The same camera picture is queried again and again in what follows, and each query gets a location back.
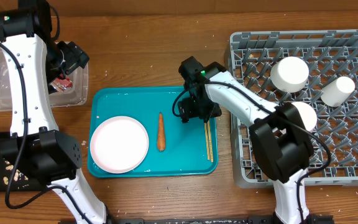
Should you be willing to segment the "red snack wrapper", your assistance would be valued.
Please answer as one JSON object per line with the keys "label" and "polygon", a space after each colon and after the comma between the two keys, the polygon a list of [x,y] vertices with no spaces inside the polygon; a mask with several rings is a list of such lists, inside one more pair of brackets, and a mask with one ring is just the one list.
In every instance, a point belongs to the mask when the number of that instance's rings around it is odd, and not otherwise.
{"label": "red snack wrapper", "polygon": [[50,86],[56,92],[64,92],[70,90],[73,87],[73,82],[69,78],[56,78],[53,82],[51,82]]}

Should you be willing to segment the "white upside-down cup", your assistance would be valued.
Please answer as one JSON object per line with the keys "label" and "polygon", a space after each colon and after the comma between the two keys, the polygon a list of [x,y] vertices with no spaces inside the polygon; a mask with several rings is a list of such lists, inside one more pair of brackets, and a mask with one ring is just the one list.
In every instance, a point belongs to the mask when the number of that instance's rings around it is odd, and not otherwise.
{"label": "white upside-down cup", "polygon": [[346,101],[355,88],[351,78],[339,77],[322,89],[321,100],[328,106],[338,107]]}

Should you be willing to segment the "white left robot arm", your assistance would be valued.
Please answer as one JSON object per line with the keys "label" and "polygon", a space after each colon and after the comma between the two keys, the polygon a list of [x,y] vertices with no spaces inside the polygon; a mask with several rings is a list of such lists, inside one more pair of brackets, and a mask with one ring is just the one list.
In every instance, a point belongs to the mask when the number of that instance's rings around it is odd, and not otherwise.
{"label": "white left robot arm", "polygon": [[75,43],[58,41],[53,13],[47,1],[19,1],[17,9],[0,12],[12,96],[10,136],[0,139],[0,153],[44,192],[55,192],[77,223],[112,223],[83,175],[79,142],[61,132],[53,117],[49,85],[89,60]]}

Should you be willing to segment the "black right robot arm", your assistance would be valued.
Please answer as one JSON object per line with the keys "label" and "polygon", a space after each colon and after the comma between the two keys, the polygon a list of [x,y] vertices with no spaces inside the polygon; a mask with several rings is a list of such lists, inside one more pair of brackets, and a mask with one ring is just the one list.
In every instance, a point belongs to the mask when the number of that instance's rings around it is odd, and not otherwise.
{"label": "black right robot arm", "polygon": [[310,134],[295,105],[267,101],[240,84],[224,66],[204,67],[194,57],[178,69],[185,91],[172,106],[182,123],[199,118],[205,123],[229,110],[248,128],[258,167],[271,180],[276,197],[274,223],[304,223],[309,215],[302,176],[313,153]]}

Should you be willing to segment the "pale green bowl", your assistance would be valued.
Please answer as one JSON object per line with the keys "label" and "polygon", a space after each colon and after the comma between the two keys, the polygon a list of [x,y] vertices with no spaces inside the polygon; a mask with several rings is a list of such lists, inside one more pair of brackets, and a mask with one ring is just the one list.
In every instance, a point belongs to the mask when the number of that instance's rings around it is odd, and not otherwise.
{"label": "pale green bowl", "polygon": [[294,93],[305,87],[308,75],[305,61],[298,57],[285,57],[272,67],[270,79],[277,89]]}

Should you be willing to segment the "large pink plate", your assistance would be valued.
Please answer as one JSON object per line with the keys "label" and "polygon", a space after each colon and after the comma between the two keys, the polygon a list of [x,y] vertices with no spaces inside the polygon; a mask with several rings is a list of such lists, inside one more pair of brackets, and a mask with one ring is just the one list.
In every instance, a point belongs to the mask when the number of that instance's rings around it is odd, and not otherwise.
{"label": "large pink plate", "polygon": [[149,135],[144,126],[128,116],[103,121],[93,132],[90,154],[103,171],[123,174],[135,169],[149,150]]}

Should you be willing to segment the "orange carrot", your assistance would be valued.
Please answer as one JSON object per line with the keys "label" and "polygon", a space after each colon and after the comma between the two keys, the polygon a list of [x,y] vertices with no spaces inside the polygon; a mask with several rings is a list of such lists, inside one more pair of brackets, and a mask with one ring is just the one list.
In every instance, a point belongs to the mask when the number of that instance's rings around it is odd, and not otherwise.
{"label": "orange carrot", "polygon": [[159,113],[158,116],[158,133],[157,133],[157,149],[162,152],[166,148],[166,140],[165,140],[165,127],[163,114]]}

